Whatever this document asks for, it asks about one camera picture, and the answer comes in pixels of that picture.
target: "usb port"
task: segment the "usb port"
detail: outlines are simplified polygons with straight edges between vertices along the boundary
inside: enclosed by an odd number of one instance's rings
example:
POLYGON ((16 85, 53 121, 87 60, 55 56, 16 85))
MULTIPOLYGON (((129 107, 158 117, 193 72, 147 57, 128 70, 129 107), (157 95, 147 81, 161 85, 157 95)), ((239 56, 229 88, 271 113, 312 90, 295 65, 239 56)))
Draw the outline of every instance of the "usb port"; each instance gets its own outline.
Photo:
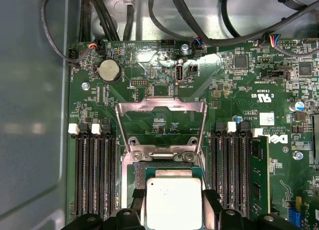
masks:
POLYGON ((176 80, 183 80, 183 66, 176 66, 176 80))

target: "green circuit board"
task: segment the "green circuit board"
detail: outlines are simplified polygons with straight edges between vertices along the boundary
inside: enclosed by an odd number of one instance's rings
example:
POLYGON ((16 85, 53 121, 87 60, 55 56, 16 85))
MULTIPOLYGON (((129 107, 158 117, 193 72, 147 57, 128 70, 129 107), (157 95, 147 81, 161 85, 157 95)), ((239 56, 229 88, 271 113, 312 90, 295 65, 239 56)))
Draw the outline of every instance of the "green circuit board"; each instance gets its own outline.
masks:
MULTIPOLYGON (((73 48, 82 53, 88 44, 77 43, 73 48)), ((141 102, 151 96, 171 96, 184 102, 207 103, 201 149, 206 159, 208 186, 217 189, 222 201, 226 196, 224 185, 214 185, 214 136, 218 125, 224 124, 221 136, 226 136, 227 123, 241 118, 249 126, 252 152, 254 141, 259 142, 257 156, 250 157, 251 165, 247 170, 251 179, 247 186, 252 196, 250 218, 272 212, 289 219, 289 209, 297 208, 301 214, 300 226, 306 230, 318 229, 319 205, 315 198, 319 193, 319 165, 313 143, 313 116, 319 113, 319 57, 287 57, 270 47, 257 47, 254 41, 224 50, 204 47, 198 57, 191 43, 186 43, 189 53, 182 53, 182 44, 185 42, 174 41, 170 46, 163 46, 161 41, 106 42, 105 57, 92 50, 79 66, 70 70, 69 123, 91 126, 94 121, 106 120, 112 128, 110 140, 106 140, 112 145, 112 154, 106 157, 106 161, 113 161, 112 176, 108 176, 114 181, 111 208, 121 207, 121 155, 125 151, 115 106, 141 102), (114 83, 103 81, 97 73, 96 66, 104 59, 116 61, 121 68, 121 76, 114 83), (177 80, 179 59, 182 59, 183 72, 177 80), (81 88, 84 82, 89 83, 88 90, 81 88), (296 102, 303 102, 305 107, 295 111, 292 105, 296 102), (260 129, 264 137, 254 138, 254 133, 260 129), (301 160, 296 160, 296 152, 303 154, 301 160), (302 198, 301 208, 296 197, 302 198)), ((311 51, 318 45, 316 39, 279 41, 279 46, 290 51, 311 51)), ((128 137, 138 136, 141 144, 168 147, 185 145, 190 137, 199 137, 202 114, 171 112, 158 107, 152 112, 130 112, 122 117, 128 137)), ((77 148, 76 139, 70 136, 70 219, 76 216, 77 148)), ((132 168, 128 178, 128 204, 134 188, 136 177, 132 168)), ((93 194, 95 189, 93 180, 92 189, 85 191, 93 194)), ((92 203, 92 211, 96 209, 94 206, 96 203, 92 203)), ((227 207, 234 208, 236 204, 228 203, 227 207)))

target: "wire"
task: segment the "wire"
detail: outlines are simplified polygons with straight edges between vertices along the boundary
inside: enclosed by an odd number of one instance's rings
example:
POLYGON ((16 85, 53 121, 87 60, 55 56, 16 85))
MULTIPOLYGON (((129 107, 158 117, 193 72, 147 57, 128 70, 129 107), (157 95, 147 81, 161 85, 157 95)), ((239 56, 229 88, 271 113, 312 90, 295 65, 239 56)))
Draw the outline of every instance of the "wire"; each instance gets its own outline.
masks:
POLYGON ((104 5, 103 0, 96 0, 96 2, 98 3, 98 6, 100 7, 100 9, 104 15, 104 18, 109 26, 111 37, 113 38, 113 40, 119 41, 120 40, 119 35, 118 35, 117 30, 114 26, 114 23, 113 23, 113 20, 110 16, 110 13, 109 13, 108 9, 106 8, 106 6, 104 5))
POLYGON ((166 34, 169 34, 170 36, 174 37, 175 39, 180 39, 180 40, 185 40, 185 41, 189 41, 192 42, 193 41, 193 37, 185 37, 179 34, 176 34, 168 29, 166 29, 159 21, 158 19, 156 19, 154 12, 153 12, 153 6, 154 6, 154 0, 149 0, 149 14, 150 14, 150 18, 152 20, 152 22, 154 23, 154 25, 156 25, 156 27, 158 29, 160 29, 161 31, 163 31, 166 34))
MULTIPOLYGON (((181 5, 184 5, 183 8, 178 8, 177 10, 179 12, 183 12, 183 14, 185 14, 185 12, 188 12, 189 15, 191 15, 191 13, 189 12, 187 6, 185 6, 185 2, 179 2, 181 5)), ((256 39, 260 39, 262 36, 264 36, 265 34, 268 33, 273 33, 275 31, 277 31, 278 29, 286 26, 287 24, 291 23, 292 21, 300 18, 301 16, 303 16, 306 13, 309 13, 310 11, 312 11, 313 9, 316 9, 317 7, 319 7, 319 0, 310 4, 309 6, 305 7, 303 10, 298 11, 296 13, 294 13, 293 15, 287 17, 286 19, 266 28, 263 30, 260 30, 258 32, 249 34, 249 35, 244 35, 241 37, 237 37, 237 38, 232 38, 232 39, 208 39, 205 38, 206 36, 201 36, 198 35, 203 42, 206 43, 206 45, 210 45, 210 46, 219 46, 219 47, 223 47, 223 46, 231 46, 231 45, 236 45, 242 42, 246 42, 246 41, 250 41, 250 40, 256 40, 256 39)))
POLYGON ((296 54, 296 53, 291 53, 291 52, 287 52, 285 51, 284 49, 281 49, 277 46, 275 46, 274 48, 276 51, 278 51, 279 53, 281 54, 285 54, 289 57, 308 57, 308 56, 311 56, 311 55, 314 55, 314 54, 318 54, 319 53, 319 49, 316 49, 314 51, 311 51, 309 53, 306 53, 306 54, 296 54))
POLYGON ((269 36, 269 39, 270 39, 271 47, 272 47, 272 48, 275 48, 275 44, 274 44, 273 36, 272 36, 272 35, 270 35, 270 36, 269 36))
POLYGON ((222 0, 221 2, 221 16, 223 18, 223 22, 227 30, 233 37, 235 38, 240 37, 240 34, 235 30, 235 28, 233 27, 232 23, 229 20, 228 11, 227 11, 227 1, 228 0, 222 0))
POLYGON ((104 18, 104 15, 103 15, 103 13, 101 11, 100 6, 98 5, 96 0, 91 0, 91 1, 92 1, 92 4, 93 4, 94 8, 95 8, 96 14, 99 17, 99 20, 100 20, 100 23, 101 23, 101 26, 102 26, 102 29, 104 31, 106 39, 109 40, 109 41, 113 40, 113 38, 111 36, 111 31, 110 31, 109 25, 107 24, 107 22, 106 22, 106 20, 104 18))
POLYGON ((278 34, 277 37, 275 38, 275 43, 274 43, 275 46, 277 46, 279 38, 280 38, 280 34, 278 34))
POLYGON ((190 13, 186 3, 184 0, 172 0, 176 9, 178 10, 180 16, 184 19, 184 21, 188 24, 188 26, 206 43, 208 43, 209 38, 200 28, 198 23, 196 22, 193 15, 190 13))
POLYGON ((41 5, 41 21, 42 21, 42 26, 44 29, 44 33, 46 38, 49 41, 49 44, 51 45, 51 47, 53 48, 53 50, 65 61, 68 61, 70 63, 78 63, 80 62, 82 59, 85 58, 85 56, 91 51, 91 49, 87 49, 85 50, 82 55, 80 55, 77 59, 71 59, 68 58, 67 56, 65 56, 63 53, 61 53, 61 51, 58 49, 58 47, 56 46, 54 40, 52 39, 51 33, 49 31, 47 22, 46 22, 46 5, 49 2, 49 0, 43 0, 42 1, 42 5, 41 5))
POLYGON ((124 33, 123 33, 123 40, 125 41, 130 40, 133 22, 134 22, 134 7, 131 4, 129 4, 127 7, 126 25, 125 25, 124 33))

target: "white slot latch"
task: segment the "white slot latch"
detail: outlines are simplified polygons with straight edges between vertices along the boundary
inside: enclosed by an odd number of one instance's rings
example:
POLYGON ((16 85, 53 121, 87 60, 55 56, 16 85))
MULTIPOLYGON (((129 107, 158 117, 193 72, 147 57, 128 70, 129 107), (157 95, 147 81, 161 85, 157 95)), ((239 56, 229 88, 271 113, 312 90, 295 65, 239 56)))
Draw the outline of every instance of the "white slot latch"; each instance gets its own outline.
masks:
POLYGON ((264 132, 263 128, 253 129, 253 137, 257 138, 258 136, 263 136, 263 132, 264 132))
POLYGON ((69 134, 78 135, 80 133, 80 129, 79 129, 77 124, 69 124, 68 132, 69 132, 69 134))
POLYGON ((227 133, 234 133, 236 132, 236 122, 227 122, 227 133))
POLYGON ((100 124, 92 124, 92 134, 100 135, 101 132, 102 132, 102 129, 100 124))

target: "gray metal panel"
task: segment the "gray metal panel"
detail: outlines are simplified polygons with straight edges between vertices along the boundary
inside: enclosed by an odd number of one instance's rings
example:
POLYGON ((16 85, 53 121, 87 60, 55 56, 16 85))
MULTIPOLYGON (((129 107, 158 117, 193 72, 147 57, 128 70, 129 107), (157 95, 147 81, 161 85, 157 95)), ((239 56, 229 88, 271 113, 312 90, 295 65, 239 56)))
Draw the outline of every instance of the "gray metal panel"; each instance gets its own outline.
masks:
MULTIPOLYGON (((61 123, 67 117, 62 96, 68 67, 44 36, 41 2, 0 0, 2 230, 61 229, 65 223, 67 135, 61 123)), ((62 49, 66 33, 68 42, 76 40, 78 4, 48 5, 49 27, 62 49), (66 9, 72 30, 66 28, 66 9)))
MULTIPOLYGON (((310 4, 316 0, 299 0, 310 4)), ((126 7, 123 0, 104 0, 111 15, 119 26, 119 36, 123 37, 126 22, 126 7)), ((218 0, 185 0, 188 8, 194 15, 198 24, 207 36, 211 38, 229 38, 231 35, 222 23, 220 3, 218 0)), ((266 28, 281 18, 295 13, 277 0, 229 0, 228 13, 234 27, 240 34, 249 34, 266 28)), ((155 0, 154 14, 168 29, 185 35, 195 36, 178 14, 171 0, 155 0)), ((170 38, 163 33, 150 19, 148 13, 148 0, 136 0, 136 22, 132 32, 132 39, 153 40, 170 38)), ((284 38, 317 37, 318 20, 311 14, 306 14, 300 19, 280 29, 277 33, 284 38)), ((103 30, 99 25, 95 10, 92 10, 92 34, 102 36, 103 30)))

